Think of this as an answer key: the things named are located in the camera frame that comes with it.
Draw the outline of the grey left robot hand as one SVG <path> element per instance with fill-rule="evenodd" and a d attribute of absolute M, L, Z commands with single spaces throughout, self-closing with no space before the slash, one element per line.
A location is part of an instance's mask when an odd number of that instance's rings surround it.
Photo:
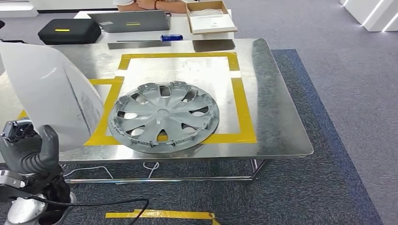
<path fill-rule="evenodd" d="M 0 134 L 0 152 L 11 171 L 21 174 L 60 174 L 59 138 L 50 125 L 35 131 L 30 119 L 6 122 Z"/>

